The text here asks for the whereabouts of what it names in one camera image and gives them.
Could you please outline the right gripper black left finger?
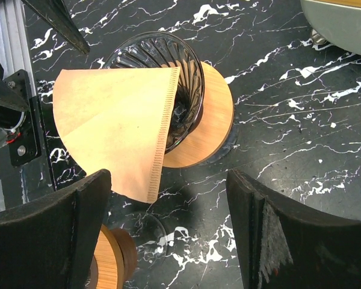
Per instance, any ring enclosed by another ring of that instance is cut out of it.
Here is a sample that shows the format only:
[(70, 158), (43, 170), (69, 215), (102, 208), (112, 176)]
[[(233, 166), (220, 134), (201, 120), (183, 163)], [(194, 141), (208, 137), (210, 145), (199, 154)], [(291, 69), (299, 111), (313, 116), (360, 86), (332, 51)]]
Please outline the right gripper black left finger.
[(84, 288), (111, 194), (92, 175), (0, 212), (0, 288)]

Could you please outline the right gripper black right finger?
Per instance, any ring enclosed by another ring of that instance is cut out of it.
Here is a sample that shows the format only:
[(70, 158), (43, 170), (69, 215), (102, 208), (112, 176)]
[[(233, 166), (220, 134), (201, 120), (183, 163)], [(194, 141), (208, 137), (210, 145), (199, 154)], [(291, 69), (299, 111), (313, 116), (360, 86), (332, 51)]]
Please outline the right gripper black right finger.
[(361, 288), (361, 221), (232, 169), (226, 194), (244, 288)]

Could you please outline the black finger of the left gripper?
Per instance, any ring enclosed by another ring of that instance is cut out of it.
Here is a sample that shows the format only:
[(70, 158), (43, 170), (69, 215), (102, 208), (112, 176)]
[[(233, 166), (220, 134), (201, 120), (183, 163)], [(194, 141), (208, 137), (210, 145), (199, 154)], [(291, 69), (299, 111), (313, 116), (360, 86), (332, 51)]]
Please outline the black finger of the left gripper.
[(47, 22), (60, 36), (82, 54), (90, 52), (90, 46), (74, 24), (62, 0), (22, 0), (35, 14)]
[(24, 98), (0, 79), (0, 106), (16, 111), (27, 111), (29, 105)]

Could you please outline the dark glass dripper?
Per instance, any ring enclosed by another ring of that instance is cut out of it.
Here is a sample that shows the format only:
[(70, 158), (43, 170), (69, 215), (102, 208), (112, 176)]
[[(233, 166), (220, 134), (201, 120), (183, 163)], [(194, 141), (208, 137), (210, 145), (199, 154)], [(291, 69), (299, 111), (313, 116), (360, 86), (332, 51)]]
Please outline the dark glass dripper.
[(180, 68), (165, 149), (169, 153), (197, 127), (203, 114), (205, 76), (194, 50), (173, 34), (146, 32), (123, 42), (104, 65), (105, 69), (159, 67)]

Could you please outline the brown paper coffee filter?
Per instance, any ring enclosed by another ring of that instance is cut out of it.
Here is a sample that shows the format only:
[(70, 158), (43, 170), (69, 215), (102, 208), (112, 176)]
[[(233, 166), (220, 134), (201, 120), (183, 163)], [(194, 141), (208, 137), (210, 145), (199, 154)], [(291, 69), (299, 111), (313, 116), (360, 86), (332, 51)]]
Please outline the brown paper coffee filter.
[(70, 156), (87, 173), (107, 169), (112, 190), (157, 200), (180, 70), (63, 69), (53, 115)]

